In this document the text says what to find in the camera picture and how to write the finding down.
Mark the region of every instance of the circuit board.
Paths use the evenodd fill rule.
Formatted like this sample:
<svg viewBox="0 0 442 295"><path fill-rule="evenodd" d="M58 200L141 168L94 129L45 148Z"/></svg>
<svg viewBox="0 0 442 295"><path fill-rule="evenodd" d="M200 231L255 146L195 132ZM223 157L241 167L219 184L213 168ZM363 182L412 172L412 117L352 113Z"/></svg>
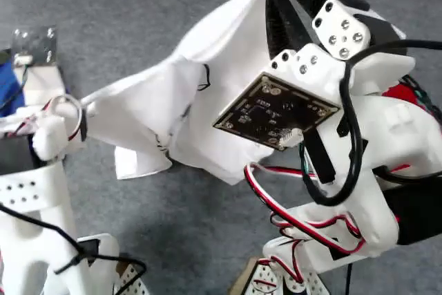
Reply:
<svg viewBox="0 0 442 295"><path fill-rule="evenodd" d="M260 74L213 124L217 129L283 151L292 129L306 133L339 110L336 105L268 73Z"/></svg>

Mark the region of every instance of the white fabric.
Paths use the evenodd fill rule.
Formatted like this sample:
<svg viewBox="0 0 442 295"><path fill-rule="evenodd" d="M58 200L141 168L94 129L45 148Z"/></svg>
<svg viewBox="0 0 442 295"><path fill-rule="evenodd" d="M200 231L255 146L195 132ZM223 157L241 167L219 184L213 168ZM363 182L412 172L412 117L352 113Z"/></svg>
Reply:
<svg viewBox="0 0 442 295"><path fill-rule="evenodd" d="M230 0L188 31L163 62L85 97L88 134L118 146L118 178L169 168L158 148L166 146L170 158L235 184L245 164L273 149L212 125L269 60L265 0ZM206 81L203 64L211 86L198 91Z"/></svg>

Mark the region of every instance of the perforated white plastic part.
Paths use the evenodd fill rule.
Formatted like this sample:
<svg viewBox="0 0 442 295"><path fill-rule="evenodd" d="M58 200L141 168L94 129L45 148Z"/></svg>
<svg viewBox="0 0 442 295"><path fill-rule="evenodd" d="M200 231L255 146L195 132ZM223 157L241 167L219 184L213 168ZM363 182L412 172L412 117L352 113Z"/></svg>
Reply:
<svg viewBox="0 0 442 295"><path fill-rule="evenodd" d="M339 81L344 76L345 63L334 59L316 44L306 44L296 54L284 50L264 68L294 86L309 91L328 101L340 105Z"/></svg>
<svg viewBox="0 0 442 295"><path fill-rule="evenodd" d="M25 213L57 206L67 195L61 162L39 169L0 176L0 204Z"/></svg>
<svg viewBox="0 0 442 295"><path fill-rule="evenodd" d="M323 281L319 278L319 275L313 272L309 272L305 276L305 284L307 286L308 295L329 295L329 290L325 287Z"/></svg>
<svg viewBox="0 0 442 295"><path fill-rule="evenodd" d="M311 26L323 46L337 59L351 58L370 41L368 27L354 18L339 0L327 0Z"/></svg>
<svg viewBox="0 0 442 295"><path fill-rule="evenodd" d="M249 279L249 284L246 286L244 295L282 295L281 286L282 276L276 276L269 266L257 263L255 271Z"/></svg>
<svg viewBox="0 0 442 295"><path fill-rule="evenodd" d="M121 288L122 285L125 285L136 274L137 274L137 271L135 270L135 268L132 265L129 265L127 267L126 271L124 271L123 275L119 279L119 285L115 286L114 294L116 292L118 292L118 290ZM140 279L138 279L123 294L124 295L149 295L149 292L147 290L147 287L144 285L144 283Z"/></svg>

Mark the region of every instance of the hole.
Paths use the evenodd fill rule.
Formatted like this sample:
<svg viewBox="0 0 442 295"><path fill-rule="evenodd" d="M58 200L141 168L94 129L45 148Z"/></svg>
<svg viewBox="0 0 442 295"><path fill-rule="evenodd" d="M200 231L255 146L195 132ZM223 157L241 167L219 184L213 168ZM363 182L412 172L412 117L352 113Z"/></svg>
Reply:
<svg viewBox="0 0 442 295"><path fill-rule="evenodd" d="M327 5L325 5L325 12L331 11L332 8L333 8L333 3L327 3Z"/></svg>

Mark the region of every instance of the gray carpet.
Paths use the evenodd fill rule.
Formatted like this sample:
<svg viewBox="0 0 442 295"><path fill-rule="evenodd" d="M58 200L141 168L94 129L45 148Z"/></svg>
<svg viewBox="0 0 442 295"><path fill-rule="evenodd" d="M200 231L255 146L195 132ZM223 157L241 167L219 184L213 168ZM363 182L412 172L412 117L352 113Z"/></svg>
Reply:
<svg viewBox="0 0 442 295"><path fill-rule="evenodd" d="M201 17L226 0L0 0L0 46L17 26L56 24L59 64L83 97L167 56ZM368 0L410 37L442 39L442 0ZM419 52L416 77L442 102L441 54ZM272 164L297 165L295 151ZM116 181L113 147L91 140L66 170L82 236L109 232L145 260L153 295L226 294L248 258L278 232L244 183L235 187L176 164L147 178ZM308 202L300 182L273 178L266 188L287 206ZM352 294L440 294L442 237L395 249L354 267ZM343 269L324 275L343 294Z"/></svg>

